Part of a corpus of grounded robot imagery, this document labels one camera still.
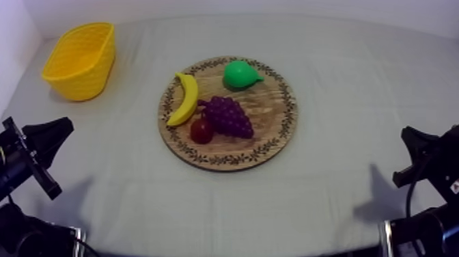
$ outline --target yellow basket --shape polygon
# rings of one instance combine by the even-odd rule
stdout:
[[[104,89],[114,59],[113,25],[89,23],[59,39],[42,78],[64,98],[88,100]]]

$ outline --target round wooden board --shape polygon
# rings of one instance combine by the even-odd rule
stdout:
[[[234,60],[249,63],[264,77],[264,81],[241,92],[226,89],[223,86],[223,71],[225,65]],[[198,62],[182,72],[196,78],[199,99],[224,96],[237,100],[255,131],[252,139],[215,134],[209,144],[196,144],[189,134],[191,123],[201,116],[199,110],[185,124],[167,126],[170,115],[184,97],[180,81],[174,78],[161,97],[158,125],[166,145],[182,160],[205,170],[235,172],[266,162],[290,140],[298,118],[295,97],[282,76],[267,65],[253,59],[223,56]]]

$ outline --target gray table surface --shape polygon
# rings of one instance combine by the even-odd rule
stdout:
[[[20,126],[68,116],[75,132],[50,173],[13,194],[23,210],[89,231],[129,256],[311,256],[378,242],[376,224],[403,216],[393,171],[410,164],[400,130],[442,134],[459,121],[459,48],[424,33],[306,16],[195,16],[117,25],[105,91],[61,99],[40,78],[46,42],[4,116]],[[177,159],[158,133],[173,73],[240,55],[282,74],[298,101],[292,141],[247,172],[213,174]],[[443,201],[420,183],[413,208]]]

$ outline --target plastic banana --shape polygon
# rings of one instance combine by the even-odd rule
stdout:
[[[191,75],[176,73],[184,89],[184,99],[177,111],[175,111],[167,121],[167,126],[178,126],[186,122],[195,113],[197,106],[197,83]]]

